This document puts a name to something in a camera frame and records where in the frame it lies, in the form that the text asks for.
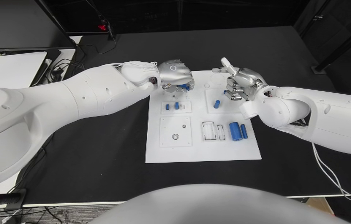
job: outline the black table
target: black table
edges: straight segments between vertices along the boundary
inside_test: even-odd
[[[107,36],[87,36],[83,44],[106,51]],[[119,35],[117,48],[99,55],[84,47],[86,67],[132,60],[181,59],[191,70],[220,67],[227,57],[236,67],[258,71],[271,85],[336,91],[327,75],[310,69],[317,61],[292,27],[224,29]],[[247,186],[284,196],[340,194],[324,175],[311,143],[252,119],[262,160],[145,164],[149,98],[113,115],[64,126],[47,147],[47,157],[31,172],[25,204],[126,201],[181,184]],[[351,155],[318,147],[341,184],[351,189]]]

